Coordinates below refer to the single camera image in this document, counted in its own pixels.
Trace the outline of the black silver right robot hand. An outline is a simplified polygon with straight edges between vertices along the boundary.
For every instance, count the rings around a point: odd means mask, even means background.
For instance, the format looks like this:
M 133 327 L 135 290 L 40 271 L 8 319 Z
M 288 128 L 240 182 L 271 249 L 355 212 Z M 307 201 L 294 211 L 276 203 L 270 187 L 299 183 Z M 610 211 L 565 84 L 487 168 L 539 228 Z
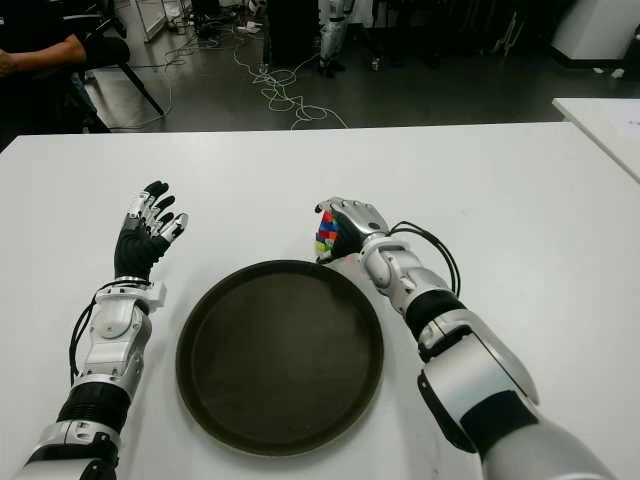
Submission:
M 314 211 L 321 215 L 315 234 L 316 262 L 320 264 L 357 253 L 371 237 L 389 232 L 384 218 L 366 202 L 332 197 L 318 203 Z

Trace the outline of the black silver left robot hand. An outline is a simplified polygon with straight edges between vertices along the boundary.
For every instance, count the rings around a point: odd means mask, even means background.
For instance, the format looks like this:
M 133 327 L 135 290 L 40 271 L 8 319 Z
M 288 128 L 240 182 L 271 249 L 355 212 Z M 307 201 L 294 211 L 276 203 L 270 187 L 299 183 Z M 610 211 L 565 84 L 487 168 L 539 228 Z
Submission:
M 169 185 L 157 180 L 141 190 L 126 210 L 114 252 L 116 279 L 149 280 L 151 269 L 188 225 L 187 213 L 170 208 L 175 197 Z

